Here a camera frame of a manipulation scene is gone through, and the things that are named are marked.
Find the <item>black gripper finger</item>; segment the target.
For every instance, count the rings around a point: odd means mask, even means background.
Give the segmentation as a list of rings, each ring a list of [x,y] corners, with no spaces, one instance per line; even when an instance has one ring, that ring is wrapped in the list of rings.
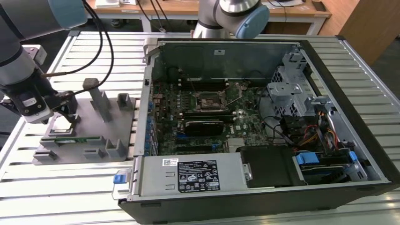
[[[5,107],[10,112],[13,112],[16,115],[20,114],[20,112],[18,112],[16,106],[14,106],[14,103],[9,99],[2,99],[0,101],[0,105],[2,107]]]
[[[74,128],[80,121],[80,116],[77,114],[77,110],[66,107],[64,109],[64,117],[65,117],[66,121],[70,123],[70,128]]]

